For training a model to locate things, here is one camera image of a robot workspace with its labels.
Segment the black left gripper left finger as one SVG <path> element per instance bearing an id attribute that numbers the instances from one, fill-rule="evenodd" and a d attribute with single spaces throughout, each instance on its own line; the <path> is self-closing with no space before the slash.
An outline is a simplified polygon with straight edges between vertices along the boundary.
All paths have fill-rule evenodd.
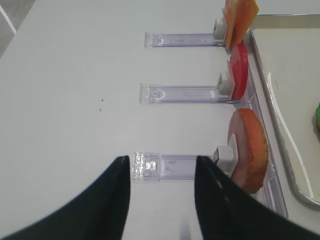
<path id="1" fill-rule="evenodd" d="M 117 157 L 81 194 L 7 240 L 120 240 L 131 196 L 130 159 Z"/>

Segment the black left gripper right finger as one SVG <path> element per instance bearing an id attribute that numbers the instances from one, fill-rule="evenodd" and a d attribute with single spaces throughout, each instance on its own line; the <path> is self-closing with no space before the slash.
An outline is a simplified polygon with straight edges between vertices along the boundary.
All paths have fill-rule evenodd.
<path id="1" fill-rule="evenodd" d="M 260 204 L 233 183 L 207 156 L 196 158 L 194 199 L 205 240 L 320 238 Z"/>

